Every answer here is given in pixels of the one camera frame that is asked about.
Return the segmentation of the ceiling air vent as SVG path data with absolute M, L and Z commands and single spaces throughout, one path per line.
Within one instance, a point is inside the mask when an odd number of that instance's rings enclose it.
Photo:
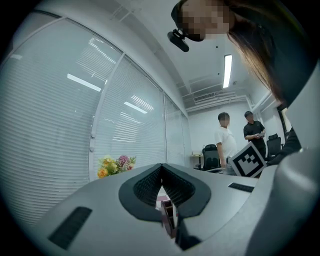
M 209 100 L 209 99 L 213 99 L 215 97 L 216 97 L 216 93 L 212 92 L 212 93 L 207 93 L 207 94 L 204 94 L 204 95 L 200 95 L 200 96 L 194 97 L 193 100 L 194 100 L 195 103 L 199 103 L 199 102 L 203 102 L 203 101 L 206 101 L 206 100 Z

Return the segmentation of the long ceiling light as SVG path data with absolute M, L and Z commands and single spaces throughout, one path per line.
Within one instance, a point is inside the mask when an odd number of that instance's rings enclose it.
M 231 54 L 224 56 L 224 76 L 222 88 L 228 88 L 230 84 L 231 71 L 232 71 L 233 56 Z

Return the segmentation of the black office chair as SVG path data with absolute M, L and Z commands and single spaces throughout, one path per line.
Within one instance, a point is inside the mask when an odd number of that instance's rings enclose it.
M 272 160 L 283 148 L 284 144 L 282 143 L 281 138 L 277 133 L 270 135 L 266 142 L 267 145 L 267 157 L 266 159 Z
M 195 166 L 196 170 L 210 171 L 221 167 L 218 148 L 215 144 L 208 144 L 202 149 L 203 164 L 199 157 L 199 163 Z

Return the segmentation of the colourful flower bouquet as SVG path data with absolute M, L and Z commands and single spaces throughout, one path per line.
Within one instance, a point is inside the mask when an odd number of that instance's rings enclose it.
M 113 159 L 111 156 L 106 155 L 98 160 L 97 177 L 102 179 L 131 171 L 135 167 L 136 158 L 136 156 L 128 157 L 127 155 L 121 155 L 117 159 Z

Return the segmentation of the person's right forearm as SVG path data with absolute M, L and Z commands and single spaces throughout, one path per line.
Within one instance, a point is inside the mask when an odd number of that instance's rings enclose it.
M 283 148 L 281 149 L 281 151 L 277 153 L 272 160 L 269 160 L 266 163 L 266 165 L 267 166 L 278 165 L 285 157 L 298 152 L 301 148 L 302 147 L 296 135 L 296 132 L 293 128 L 291 128 L 288 133 L 287 140 Z

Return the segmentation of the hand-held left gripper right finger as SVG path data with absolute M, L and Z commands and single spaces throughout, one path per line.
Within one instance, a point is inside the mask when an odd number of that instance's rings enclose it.
M 162 186 L 175 207 L 175 243 L 186 251 L 207 240 L 243 206 L 258 179 L 161 167 Z

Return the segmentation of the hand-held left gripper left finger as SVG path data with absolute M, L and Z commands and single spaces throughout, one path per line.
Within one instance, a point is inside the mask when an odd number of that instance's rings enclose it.
M 45 256 L 177 256 L 156 209 L 160 164 L 92 181 L 37 223 L 34 242 Z

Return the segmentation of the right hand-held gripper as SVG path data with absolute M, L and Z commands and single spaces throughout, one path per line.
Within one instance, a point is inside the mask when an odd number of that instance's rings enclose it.
M 254 178 L 266 167 L 266 161 L 252 142 L 229 159 L 237 176 Z

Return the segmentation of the person's torso in black top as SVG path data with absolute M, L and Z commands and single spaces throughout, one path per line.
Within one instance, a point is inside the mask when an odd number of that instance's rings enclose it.
M 274 97 L 288 107 L 315 69 L 316 51 L 298 23 L 262 22 L 260 26 L 267 49 L 264 65 L 270 89 Z

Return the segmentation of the white slatted window blinds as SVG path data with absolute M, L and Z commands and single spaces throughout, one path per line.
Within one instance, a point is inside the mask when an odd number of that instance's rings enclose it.
M 159 84 L 68 18 L 20 36 L 0 65 L 0 183 L 25 225 L 112 160 L 187 166 L 189 155 L 188 120 Z

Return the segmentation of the dark brown organizer box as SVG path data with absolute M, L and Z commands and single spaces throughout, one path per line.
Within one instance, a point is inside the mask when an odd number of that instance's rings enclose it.
M 177 228 L 174 222 L 174 205 L 171 200 L 160 202 L 160 212 L 162 216 L 162 224 L 171 239 L 176 238 Z

